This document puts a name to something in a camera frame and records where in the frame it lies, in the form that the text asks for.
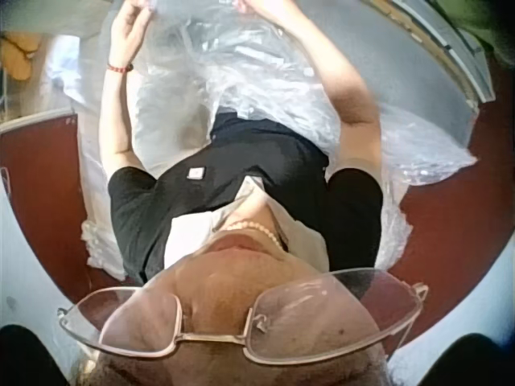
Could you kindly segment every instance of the beaded bracelet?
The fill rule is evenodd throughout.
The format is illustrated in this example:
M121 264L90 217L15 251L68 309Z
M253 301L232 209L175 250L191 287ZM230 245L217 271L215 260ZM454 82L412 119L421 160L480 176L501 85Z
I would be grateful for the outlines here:
M125 68L120 68L120 67L114 67L114 66L110 65L109 63L107 63L107 69L111 70L111 71L115 71L115 72L120 72L121 74L126 74L127 72L134 70L134 66L132 64L129 64Z

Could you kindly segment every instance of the black t-shirt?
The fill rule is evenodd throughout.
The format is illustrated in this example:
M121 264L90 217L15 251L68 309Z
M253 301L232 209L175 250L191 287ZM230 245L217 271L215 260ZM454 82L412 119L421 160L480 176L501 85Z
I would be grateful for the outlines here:
M124 267L140 283L163 269L175 217L215 211L234 201L247 175L296 220L319 232L331 271L373 267L381 239L382 191L366 172L344 169L325 179L327 157L272 121L218 117L212 143L159 179L133 167L109 181L111 217ZM201 180L191 169L204 168Z

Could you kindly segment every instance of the white cloth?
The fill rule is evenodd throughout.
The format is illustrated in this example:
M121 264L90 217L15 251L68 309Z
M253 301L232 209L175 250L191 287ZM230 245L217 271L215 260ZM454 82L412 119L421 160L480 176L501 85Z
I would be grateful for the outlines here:
M216 211L184 215L171 221L171 231L164 253L164 268L171 267L202 247L220 229L228 215L247 199L257 198L256 195L270 207L289 252L320 272L328 272L328 250L322 235L293 219L280 203L266 194L262 180L250 176L245 177L231 204Z

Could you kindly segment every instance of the hand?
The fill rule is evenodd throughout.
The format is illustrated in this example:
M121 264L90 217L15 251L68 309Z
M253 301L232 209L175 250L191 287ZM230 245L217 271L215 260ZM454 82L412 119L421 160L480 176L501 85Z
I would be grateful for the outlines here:
M111 28L109 64L126 68L138 54L150 23L148 0L125 0Z
M299 16L303 15L294 0L235 0L235 4L240 12L253 10L285 29L292 28Z

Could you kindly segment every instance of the eyeglass frame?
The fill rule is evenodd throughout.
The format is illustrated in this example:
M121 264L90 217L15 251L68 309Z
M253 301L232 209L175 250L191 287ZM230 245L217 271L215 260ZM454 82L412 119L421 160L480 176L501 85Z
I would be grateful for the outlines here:
M357 268L357 269L344 269L341 271L335 271L330 273L321 273L319 276L335 276L338 273L350 273L354 271L363 271L363 270L377 270L377 269L363 269L363 268ZM310 363L318 363L323 362L329 359L338 358L341 356L346 356L353 354L355 352L366 350L367 348L370 348L371 346L374 346L383 340L387 339L389 336L393 336L401 332L402 330L406 329L404 335L402 336L401 340L399 341L399 344L395 348L393 352L395 352L399 347L402 346L404 341L406 340L406 337L411 331L411 328L413 327L415 321L417 320L418 316L422 313L423 303L426 299L426 296L429 292L429 287L422 283L417 283L415 285L408 285L404 281L400 281L395 276L389 274L391 277L396 279L401 285L405 286L406 289L411 292L412 295L415 295L417 298L417 306L409 312L403 319L400 321L394 323L392 326L390 326L386 331L382 334L376 334L371 335L369 338L369 342L367 342L367 339L360 340L354 344L351 344L349 346L346 346L344 349L341 348L339 350L333 350L329 351L326 354L318 354L318 355L311 355L307 356L305 359L262 359L259 356L253 354L249 348L247 347L247 337L249 335L250 327L252 326L252 315L253 315L253 307L249 308L249 312L247 313L247 318L245 322L245 327L243 329L243 334L241 335L211 335L211 334L197 334L197 333L183 333L181 332L183 328L183 307L180 302L179 297L177 295L172 294L172 296L175 298L175 301L177 303L177 315L175 318L175 331L173 335L173 339L171 340L168 347L162 349L161 351L156 352L136 352L131 350L126 350L122 348L117 347L111 347L107 346L101 343L90 343L87 339L84 337L81 337L78 334L75 334L73 331L70 331L68 328L66 328L63 324L64 317L70 313L75 308L78 308L80 304L86 302L88 299L90 299L92 296L96 294L100 294L102 292L112 291L112 290L123 290L123 291L134 291L138 292L139 290L142 290L143 287L109 287L104 289L98 289L83 299L81 299L77 304L70 307L69 309L65 310L63 308L59 308L57 310L57 317L59 320L59 324L63 330L70 335L72 338L74 338L79 343L83 343L87 347L92 348L93 350L102 351L106 354L112 354L112 355L119 355L124 356L128 358L136 358L136 359L160 359L164 358L166 356L169 356L170 354L173 354L175 352L175 349L179 346L178 343L182 342L208 342L208 343L231 343L236 344L238 346L243 346L243 354L244 356L257 364L267 365L267 366L295 366L295 365L304 365L304 364L310 364ZM254 301L254 305L256 305L258 299L261 297L262 294L264 294L268 290L267 289L263 291L259 296L257 296L256 301Z

